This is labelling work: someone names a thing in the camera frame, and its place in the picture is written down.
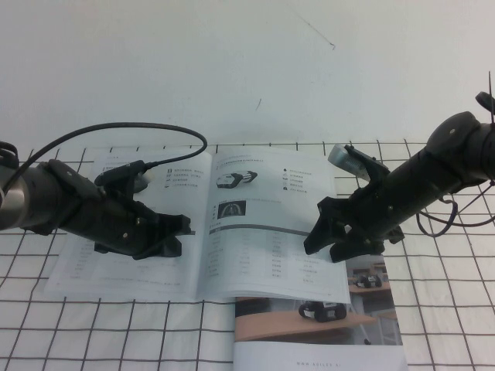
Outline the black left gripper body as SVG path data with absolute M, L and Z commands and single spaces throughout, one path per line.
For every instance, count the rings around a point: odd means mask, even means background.
M 58 160 L 29 169 L 29 230 L 47 235 L 62 229 L 94 242 L 94 250 L 132 257 L 158 213 L 133 200 L 141 160 L 101 173 L 95 181 L 79 175 Z

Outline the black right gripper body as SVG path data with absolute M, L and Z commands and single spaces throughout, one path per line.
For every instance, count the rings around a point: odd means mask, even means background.
M 458 174 L 424 150 L 393 172 L 355 148 L 347 152 L 366 167 L 370 182 L 349 197 L 345 216 L 350 232 L 370 240 L 398 242 L 401 223 L 462 185 Z

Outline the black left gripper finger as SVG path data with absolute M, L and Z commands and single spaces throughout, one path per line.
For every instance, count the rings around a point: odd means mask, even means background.
M 149 257 L 180 257 L 182 244 L 170 234 L 148 233 L 142 249 L 134 255 L 135 260 Z
M 191 220 L 184 215 L 157 214 L 157 230 L 164 235 L 190 235 Z

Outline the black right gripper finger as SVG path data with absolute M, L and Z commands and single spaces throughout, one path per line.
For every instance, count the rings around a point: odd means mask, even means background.
M 319 218 L 304 241 L 305 252 L 315 254 L 331 245 L 330 255 L 350 255 L 350 245 L 345 226 L 348 218 L 345 210 L 349 206 L 347 199 L 326 197 L 317 204 Z
M 383 252 L 383 240 L 370 240 L 367 237 L 349 232 L 343 241 L 332 245 L 329 255 L 333 263 L 339 263 L 360 256 L 379 256 Z

